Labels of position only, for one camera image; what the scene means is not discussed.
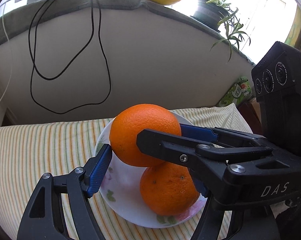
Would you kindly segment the large bumpy orange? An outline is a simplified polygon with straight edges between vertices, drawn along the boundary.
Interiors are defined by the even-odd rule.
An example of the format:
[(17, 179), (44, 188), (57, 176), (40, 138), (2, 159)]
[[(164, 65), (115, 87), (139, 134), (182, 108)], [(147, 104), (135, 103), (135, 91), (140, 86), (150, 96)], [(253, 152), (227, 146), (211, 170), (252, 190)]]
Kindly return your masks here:
[(185, 212), (200, 195), (189, 170), (169, 162), (145, 169), (140, 179), (140, 194), (145, 204), (161, 216)]

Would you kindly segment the green snack package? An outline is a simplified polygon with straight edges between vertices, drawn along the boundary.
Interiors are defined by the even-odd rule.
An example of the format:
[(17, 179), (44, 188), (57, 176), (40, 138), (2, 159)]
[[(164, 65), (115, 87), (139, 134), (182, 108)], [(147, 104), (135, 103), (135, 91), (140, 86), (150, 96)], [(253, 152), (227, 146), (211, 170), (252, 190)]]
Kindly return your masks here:
[(229, 88), (224, 96), (217, 103), (217, 107), (226, 107), (234, 104), (236, 107), (246, 102), (253, 96), (253, 92), (246, 76), (241, 76)]

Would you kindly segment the floral white plate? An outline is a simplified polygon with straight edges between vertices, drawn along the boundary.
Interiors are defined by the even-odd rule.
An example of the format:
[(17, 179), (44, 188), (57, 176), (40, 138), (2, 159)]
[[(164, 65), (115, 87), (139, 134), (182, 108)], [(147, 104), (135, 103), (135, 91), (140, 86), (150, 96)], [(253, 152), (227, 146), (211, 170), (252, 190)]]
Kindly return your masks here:
[(112, 155), (99, 193), (108, 206), (125, 220), (146, 228), (169, 228), (197, 217), (206, 204), (206, 198), (199, 196), (195, 204), (177, 216), (160, 216), (143, 201), (140, 194), (140, 179), (144, 167), (130, 166)]

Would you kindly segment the potted spider plant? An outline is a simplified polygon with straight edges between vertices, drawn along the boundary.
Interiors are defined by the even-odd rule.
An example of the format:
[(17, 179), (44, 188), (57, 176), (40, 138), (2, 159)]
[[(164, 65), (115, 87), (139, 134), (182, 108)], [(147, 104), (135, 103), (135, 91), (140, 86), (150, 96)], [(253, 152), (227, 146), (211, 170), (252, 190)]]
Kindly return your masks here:
[(198, 7), (192, 18), (218, 31), (223, 25), (225, 37), (220, 38), (211, 47), (214, 48), (220, 43), (229, 47), (229, 59), (232, 58), (234, 47), (240, 49), (240, 43), (251, 41), (250, 36), (242, 30), (244, 24), (237, 17), (238, 9), (233, 10), (227, 0), (198, 0)]

